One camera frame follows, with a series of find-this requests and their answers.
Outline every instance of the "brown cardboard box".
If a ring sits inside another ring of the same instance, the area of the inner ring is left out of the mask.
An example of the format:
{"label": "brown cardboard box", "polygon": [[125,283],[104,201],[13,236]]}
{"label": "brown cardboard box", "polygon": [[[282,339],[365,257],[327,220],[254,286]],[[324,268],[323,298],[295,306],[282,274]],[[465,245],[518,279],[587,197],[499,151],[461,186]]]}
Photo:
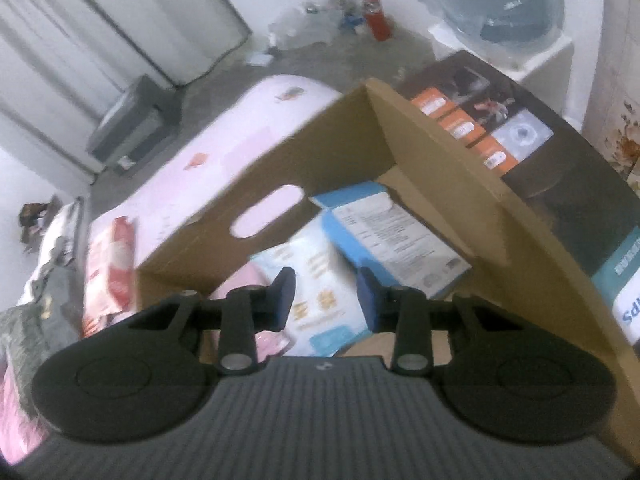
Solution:
{"label": "brown cardboard box", "polygon": [[[139,304],[186,288],[209,294],[253,253],[286,241],[316,213],[303,200],[251,238],[230,226],[285,184],[307,196],[378,180],[473,265],[457,290],[479,294],[599,357],[618,400],[602,438],[640,463],[640,363],[587,276],[548,228],[449,133],[370,80],[265,155],[167,240],[138,273]],[[378,336],[383,346],[388,338]],[[365,341],[350,352],[375,352]]]}

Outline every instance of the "barcode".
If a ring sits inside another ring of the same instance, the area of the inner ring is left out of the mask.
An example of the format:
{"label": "barcode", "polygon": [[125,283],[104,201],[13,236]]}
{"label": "barcode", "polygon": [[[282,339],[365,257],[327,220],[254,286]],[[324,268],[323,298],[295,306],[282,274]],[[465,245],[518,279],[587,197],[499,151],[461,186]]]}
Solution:
{"label": "barcode", "polygon": [[449,260],[447,262],[447,267],[449,269],[453,269],[454,267],[456,267],[458,264],[460,264],[460,258],[453,258],[452,260]]}
{"label": "barcode", "polygon": [[439,281],[440,281],[440,275],[435,273],[428,274],[422,280],[422,282],[424,283],[424,286],[427,288],[431,288],[433,285],[435,285]]}

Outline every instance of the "red bottle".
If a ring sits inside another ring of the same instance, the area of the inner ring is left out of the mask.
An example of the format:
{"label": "red bottle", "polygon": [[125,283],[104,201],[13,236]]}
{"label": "red bottle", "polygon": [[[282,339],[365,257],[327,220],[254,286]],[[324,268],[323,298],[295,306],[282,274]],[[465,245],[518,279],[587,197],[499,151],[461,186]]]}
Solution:
{"label": "red bottle", "polygon": [[362,0],[362,14],[373,33],[373,37],[378,41],[385,41],[391,38],[391,28],[382,11],[380,0]]}

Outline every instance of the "floral wallpaper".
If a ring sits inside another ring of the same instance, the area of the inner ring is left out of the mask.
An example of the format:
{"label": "floral wallpaper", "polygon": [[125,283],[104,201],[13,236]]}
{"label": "floral wallpaper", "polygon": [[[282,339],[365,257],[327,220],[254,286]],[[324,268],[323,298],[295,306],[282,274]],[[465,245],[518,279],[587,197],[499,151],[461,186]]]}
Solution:
{"label": "floral wallpaper", "polygon": [[640,0],[605,0],[584,137],[640,196]]}

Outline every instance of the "gray floor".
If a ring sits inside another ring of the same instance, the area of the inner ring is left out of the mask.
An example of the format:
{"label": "gray floor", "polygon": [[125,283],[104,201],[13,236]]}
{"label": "gray floor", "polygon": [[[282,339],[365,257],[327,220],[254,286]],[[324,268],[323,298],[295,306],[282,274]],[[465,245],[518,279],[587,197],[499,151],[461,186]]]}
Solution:
{"label": "gray floor", "polygon": [[101,174],[92,188],[92,216],[117,206],[146,182],[166,161],[196,137],[261,79],[277,74],[306,76],[340,92],[348,92],[369,77],[392,86],[434,62],[426,38],[404,30],[383,43],[370,36],[341,34],[331,45],[316,43],[278,54],[270,66],[247,66],[251,41],[219,63],[211,72],[180,90],[182,122],[177,140],[130,178],[111,171]]}

